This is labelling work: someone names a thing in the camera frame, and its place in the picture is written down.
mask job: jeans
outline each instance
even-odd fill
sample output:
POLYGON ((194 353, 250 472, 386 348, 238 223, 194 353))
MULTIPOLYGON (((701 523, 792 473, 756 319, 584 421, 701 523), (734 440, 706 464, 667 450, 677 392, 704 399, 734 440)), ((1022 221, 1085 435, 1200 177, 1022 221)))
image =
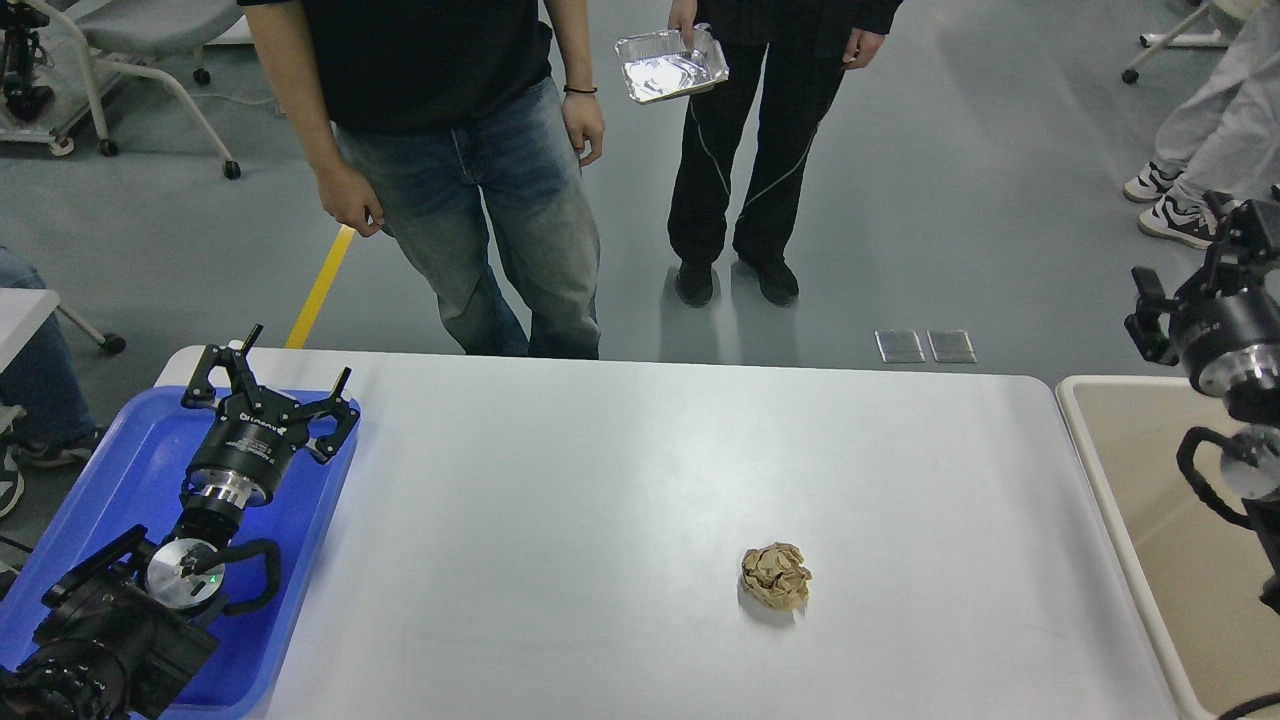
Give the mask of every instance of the jeans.
POLYGON ((600 238, 550 78, 465 126, 337 136, 468 355, 599 357, 600 238), (532 311, 527 337, 489 266, 485 210, 503 272, 532 311))
MULTIPOLYGON (((31 264, 0 246, 0 287, 44 290, 45 281, 31 264)), ((14 436, 26 443, 60 447, 93 432, 56 318, 45 320, 0 372, 0 404, 20 405, 27 411, 14 423, 14 436)))

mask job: hand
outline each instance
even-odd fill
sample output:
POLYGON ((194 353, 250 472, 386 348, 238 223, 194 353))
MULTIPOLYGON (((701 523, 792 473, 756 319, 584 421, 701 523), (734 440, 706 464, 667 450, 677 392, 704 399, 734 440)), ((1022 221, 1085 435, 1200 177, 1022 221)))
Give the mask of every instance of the hand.
POLYGON ((365 176, 342 163, 316 170, 320 205, 339 223, 355 228, 361 237, 383 229, 383 206, 365 176))
POLYGON ((685 47, 694 49, 694 17, 698 15, 698 0, 671 0, 671 14, 667 15, 667 29, 678 29, 685 38, 685 47))
POLYGON ((876 59, 876 53, 879 53, 881 45, 884 45, 883 35, 876 35, 874 32, 867 32, 855 27, 854 32, 849 33, 849 44, 845 45, 845 64, 842 67, 846 70, 865 68, 876 59))
POLYGON ((585 168, 596 161, 604 154, 604 115, 600 114, 600 104, 595 101, 595 95, 564 94, 564 106, 561 113, 564 115, 568 142, 577 152, 577 167, 585 168), (591 152, 584 158, 586 143, 591 145, 591 152))

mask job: man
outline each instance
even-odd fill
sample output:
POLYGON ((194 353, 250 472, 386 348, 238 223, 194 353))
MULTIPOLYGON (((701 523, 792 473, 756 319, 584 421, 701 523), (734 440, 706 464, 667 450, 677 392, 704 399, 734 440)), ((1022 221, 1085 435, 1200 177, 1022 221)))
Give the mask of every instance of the man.
POLYGON ((599 356, 580 168, 600 156, 604 120, 586 0, 545 0, 563 102, 535 0, 239 3, 321 205, 396 237, 467 354, 599 356), (485 210, 529 336, 489 266, 485 210))
POLYGON ((730 170, 764 68, 751 182, 733 228, 733 250, 774 305, 790 305, 799 281, 783 259, 818 123, 847 70, 865 68, 884 44, 901 0, 673 0, 667 27, 691 44, 708 22, 728 81, 694 95, 667 233, 680 256, 676 293, 691 306, 712 297, 712 263, 724 247, 730 170))
MULTIPOLYGON (((0 246, 0 287, 44 290, 40 273, 0 246)), ((13 512, 24 480, 18 466, 58 468, 88 460, 102 439, 72 369, 58 319, 49 318, 0 372, 0 405, 26 413, 13 428, 0 428, 0 518, 13 512)))
POLYGON ((1156 152, 1124 186, 1142 232, 1197 250, 1213 241, 1204 192, 1240 193, 1280 151, 1280 5, 1263 0, 1194 95, 1156 133, 1156 152))

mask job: robotic arm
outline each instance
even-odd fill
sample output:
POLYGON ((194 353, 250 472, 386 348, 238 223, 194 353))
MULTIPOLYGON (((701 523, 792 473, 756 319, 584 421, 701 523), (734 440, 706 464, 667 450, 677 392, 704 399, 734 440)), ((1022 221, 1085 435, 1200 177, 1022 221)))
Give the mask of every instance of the robotic arm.
POLYGON ((36 652, 15 671, 0 667, 0 720, 155 720, 218 648, 210 623, 276 594, 275 541, 232 544, 244 510, 271 502, 300 448, 321 464, 337 455, 358 411, 342 398, 349 369, 328 397, 306 405, 259 386, 246 357, 261 329, 238 348, 206 347, 187 386, 183 406, 210 407, 215 420, 187 466, 173 529, 151 543, 134 525, 45 593, 50 614, 36 628, 36 652), (221 398, 209 382, 215 368, 230 379, 221 398), (337 429, 311 438, 310 421, 324 416, 337 429), (256 556, 266 587, 232 602, 221 592, 227 566, 256 556))
POLYGON ((1165 297, 1155 272, 1134 268, 1138 301, 1125 328, 1146 360, 1180 364, 1192 387, 1221 397, 1231 418, 1249 423, 1231 438, 1192 428, 1178 466, 1204 505, 1258 536, 1276 573, 1260 600, 1280 612, 1280 306, 1263 282, 1280 265, 1280 205, 1247 201, 1228 210, 1229 196, 1207 200, 1220 223, 1204 264, 1172 297, 1165 297), (1167 334, 1160 325, 1165 314, 1167 334), (1196 469, 1203 442, 1222 450, 1222 478, 1244 514, 1222 502, 1196 469))

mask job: person's leg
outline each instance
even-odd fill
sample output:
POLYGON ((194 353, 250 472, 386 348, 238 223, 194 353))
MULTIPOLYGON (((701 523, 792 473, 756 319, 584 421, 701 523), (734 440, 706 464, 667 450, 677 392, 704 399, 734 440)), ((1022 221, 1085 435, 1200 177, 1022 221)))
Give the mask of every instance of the person's leg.
POLYGON ((503 269, 532 311, 529 354, 599 357, 600 236, 556 85, 547 78, 484 118, 475 138, 503 269))
POLYGON ((1208 247, 1213 228, 1204 209, 1210 190, 1239 193, 1276 167, 1280 152, 1280 6, 1261 5, 1247 23, 1256 46, 1270 46, 1240 83, 1217 128, 1156 205, 1138 217, 1142 232, 1194 249, 1208 247))
POLYGON ((1166 177, 1187 169, 1192 158, 1217 129, 1220 118, 1249 74, 1280 50, 1275 3, 1262 3, 1204 82, 1179 105, 1156 133, 1152 163, 1166 177))
POLYGON ((799 293, 783 251, 795 228, 809 150, 845 74, 840 58, 813 58, 809 47, 790 41, 769 46, 755 165, 733 228, 733 250, 759 273, 765 297, 780 305, 799 293))
MULTIPOLYGON (((44 290, 45 281, 29 263, 0 247, 0 287, 44 290)), ((51 448, 65 462, 83 457, 63 459, 63 448, 86 445, 91 451, 88 445, 96 446, 92 436, 97 434, 97 428, 54 316, 40 325, 9 366, 0 372, 0 404, 19 405, 27 411, 14 423, 14 437, 28 448, 51 448), (86 443, 87 438, 93 442, 86 443)))
POLYGON ((1280 6, 1261 5, 1245 31, 1252 31, 1254 47, 1270 49, 1270 54, 1254 58, 1217 127, 1169 190, 1181 206, 1203 205, 1210 190, 1239 193, 1275 168, 1280 147, 1280 6))
POLYGON ((489 268, 489 231, 470 128, 410 136, 338 131, 347 161, 383 205, 389 234, 435 291, 468 355, 526 355, 529 341, 489 268))
POLYGON ((728 79, 692 95, 685 110, 680 170, 667 233, 681 260, 710 266, 724 249, 733 154, 760 82, 765 46, 722 44, 728 79))

